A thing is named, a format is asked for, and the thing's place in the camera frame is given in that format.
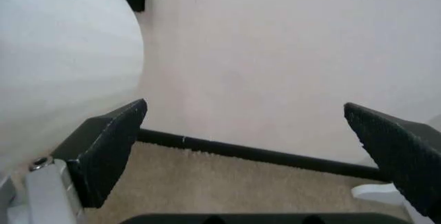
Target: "white wall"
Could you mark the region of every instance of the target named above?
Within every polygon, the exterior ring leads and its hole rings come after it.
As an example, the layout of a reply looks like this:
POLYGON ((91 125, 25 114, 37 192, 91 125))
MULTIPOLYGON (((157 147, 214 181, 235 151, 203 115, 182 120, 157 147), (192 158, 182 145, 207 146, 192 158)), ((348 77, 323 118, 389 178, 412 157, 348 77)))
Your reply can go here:
POLYGON ((441 0, 147 0, 144 128, 360 163, 342 106, 441 114, 441 0))
POLYGON ((0 171, 134 100, 142 65, 125 0, 0 0, 0 171))

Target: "white lamp shade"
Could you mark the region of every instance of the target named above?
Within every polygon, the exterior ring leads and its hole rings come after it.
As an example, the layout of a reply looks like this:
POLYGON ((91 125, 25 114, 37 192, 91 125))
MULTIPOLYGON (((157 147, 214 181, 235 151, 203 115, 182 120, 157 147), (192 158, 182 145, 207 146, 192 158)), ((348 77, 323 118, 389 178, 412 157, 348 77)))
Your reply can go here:
POLYGON ((0 0, 0 170, 132 100, 143 57, 125 0, 0 0))

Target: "white plastic piece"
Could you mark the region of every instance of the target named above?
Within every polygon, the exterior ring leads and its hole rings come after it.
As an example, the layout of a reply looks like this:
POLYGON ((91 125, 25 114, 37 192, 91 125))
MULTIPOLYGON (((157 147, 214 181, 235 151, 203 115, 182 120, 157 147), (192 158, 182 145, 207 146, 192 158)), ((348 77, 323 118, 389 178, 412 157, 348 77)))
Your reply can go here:
POLYGON ((357 199, 402 205, 404 197, 390 184, 364 184, 352 188, 352 196, 357 199))
POLYGON ((8 224, 29 224, 27 205, 8 208, 8 224))
POLYGON ((56 165, 26 175, 26 188, 32 224, 77 223, 56 165))

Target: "textured rubber pad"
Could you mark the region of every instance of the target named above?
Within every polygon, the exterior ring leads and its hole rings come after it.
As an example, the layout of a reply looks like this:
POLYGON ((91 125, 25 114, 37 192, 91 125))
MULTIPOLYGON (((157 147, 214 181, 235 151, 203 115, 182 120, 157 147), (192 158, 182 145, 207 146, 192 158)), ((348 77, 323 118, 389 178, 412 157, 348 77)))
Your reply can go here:
POLYGON ((344 116, 364 149, 422 214, 441 212, 441 133, 353 103, 344 116))
POLYGON ((146 112, 141 99, 89 118, 52 153, 66 161, 83 207, 103 205, 125 169, 146 112))

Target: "carpeted floor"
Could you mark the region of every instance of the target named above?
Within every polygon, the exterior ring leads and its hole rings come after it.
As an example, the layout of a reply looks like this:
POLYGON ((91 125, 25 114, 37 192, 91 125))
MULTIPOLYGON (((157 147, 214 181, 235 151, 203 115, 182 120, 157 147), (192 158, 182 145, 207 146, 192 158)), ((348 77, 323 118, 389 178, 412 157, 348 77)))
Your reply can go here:
POLYGON ((377 212, 400 207, 353 199, 373 181, 136 142, 124 174, 89 223, 145 213, 377 212))

